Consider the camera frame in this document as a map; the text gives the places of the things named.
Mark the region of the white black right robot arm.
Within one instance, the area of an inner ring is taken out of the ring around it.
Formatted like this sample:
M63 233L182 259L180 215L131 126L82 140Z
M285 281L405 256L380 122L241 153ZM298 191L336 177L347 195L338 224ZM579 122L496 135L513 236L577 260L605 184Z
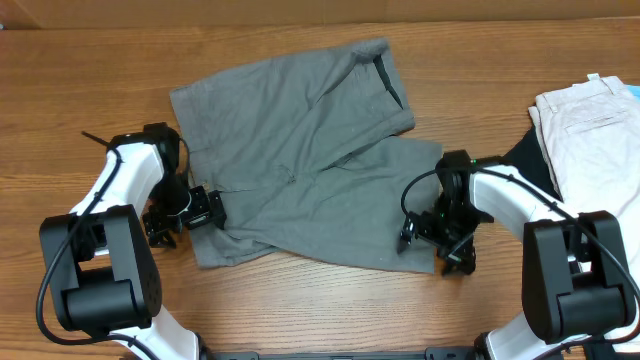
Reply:
M558 359L562 352L639 334L639 287L629 270L618 220L579 213L547 195L500 157L448 152L432 174L442 191L429 211L404 212L398 250L416 239L433 245L445 273L475 270L479 224L500 222L521 241L522 312L471 346L430 347L427 359Z

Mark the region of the grey shorts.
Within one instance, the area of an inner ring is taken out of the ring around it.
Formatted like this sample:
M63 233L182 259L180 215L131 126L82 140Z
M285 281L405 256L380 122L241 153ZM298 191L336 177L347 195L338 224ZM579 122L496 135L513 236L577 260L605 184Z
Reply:
M191 232L203 268L277 251L430 273L433 248L399 249L407 209L439 194L442 147L408 137L414 114L377 38L271 58L173 90L193 179L219 192L223 227Z

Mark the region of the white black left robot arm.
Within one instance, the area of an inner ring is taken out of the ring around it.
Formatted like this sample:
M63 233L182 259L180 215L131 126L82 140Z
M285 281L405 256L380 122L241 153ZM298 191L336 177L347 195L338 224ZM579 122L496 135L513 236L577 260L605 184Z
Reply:
M151 250L175 247L185 229L223 228L219 192L190 186L180 163L186 142L166 123L103 145L105 166L86 197L41 224L40 332L64 346L113 341L140 359L212 358L164 307Z

